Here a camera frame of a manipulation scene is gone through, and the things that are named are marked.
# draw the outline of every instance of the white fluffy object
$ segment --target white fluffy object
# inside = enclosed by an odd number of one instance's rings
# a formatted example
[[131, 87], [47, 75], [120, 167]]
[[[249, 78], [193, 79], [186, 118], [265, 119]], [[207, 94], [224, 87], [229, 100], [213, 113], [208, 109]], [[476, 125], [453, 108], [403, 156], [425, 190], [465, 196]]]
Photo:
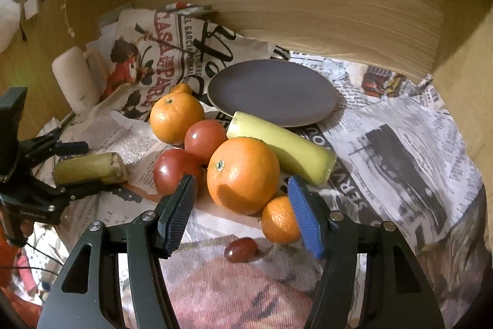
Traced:
[[0, 0], [0, 54], [12, 42], [21, 20], [21, 5], [13, 0]]

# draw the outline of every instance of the gray plate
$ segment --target gray plate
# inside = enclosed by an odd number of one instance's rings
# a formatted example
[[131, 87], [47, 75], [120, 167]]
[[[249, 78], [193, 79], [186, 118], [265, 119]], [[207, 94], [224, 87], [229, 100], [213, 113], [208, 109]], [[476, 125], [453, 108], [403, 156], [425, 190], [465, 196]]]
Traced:
[[337, 101], [337, 90], [324, 76], [275, 59], [249, 60], [221, 70], [211, 79], [207, 95], [226, 115], [250, 113], [282, 127], [319, 122]]

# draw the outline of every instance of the white tag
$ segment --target white tag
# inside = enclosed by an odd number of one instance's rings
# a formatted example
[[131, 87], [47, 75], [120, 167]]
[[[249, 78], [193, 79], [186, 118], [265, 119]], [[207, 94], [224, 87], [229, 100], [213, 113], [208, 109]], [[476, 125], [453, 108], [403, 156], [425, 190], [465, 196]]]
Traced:
[[26, 15], [26, 20], [29, 20], [38, 12], [38, 0], [26, 0], [26, 3], [24, 3], [24, 14]]

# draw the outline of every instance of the small orange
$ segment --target small orange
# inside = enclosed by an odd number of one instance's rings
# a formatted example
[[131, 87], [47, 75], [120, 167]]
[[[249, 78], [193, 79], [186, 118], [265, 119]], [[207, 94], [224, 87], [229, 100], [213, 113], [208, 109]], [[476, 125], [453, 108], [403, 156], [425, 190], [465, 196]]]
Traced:
[[169, 93], [152, 107], [149, 122], [159, 140], [179, 145], [190, 126], [205, 118], [204, 108], [192, 95]]
[[215, 150], [207, 169], [207, 188], [220, 207], [240, 215], [260, 211], [279, 185], [279, 161], [263, 141], [236, 137]]
[[262, 232], [273, 243], [287, 244], [300, 238], [300, 228], [286, 195], [274, 198], [265, 206]]
[[171, 88], [171, 91], [169, 91], [169, 93], [187, 93], [187, 94], [192, 94], [192, 89], [186, 83], [179, 83], [179, 84], [175, 85], [173, 88]]

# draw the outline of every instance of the white cylindrical object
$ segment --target white cylindrical object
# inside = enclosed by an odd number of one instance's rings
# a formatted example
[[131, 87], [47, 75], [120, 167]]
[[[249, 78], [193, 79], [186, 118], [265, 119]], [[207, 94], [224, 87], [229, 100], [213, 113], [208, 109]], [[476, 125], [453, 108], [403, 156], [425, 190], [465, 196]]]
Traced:
[[76, 114], [98, 104], [100, 93], [80, 48], [70, 48], [57, 57], [51, 67], [65, 99]]

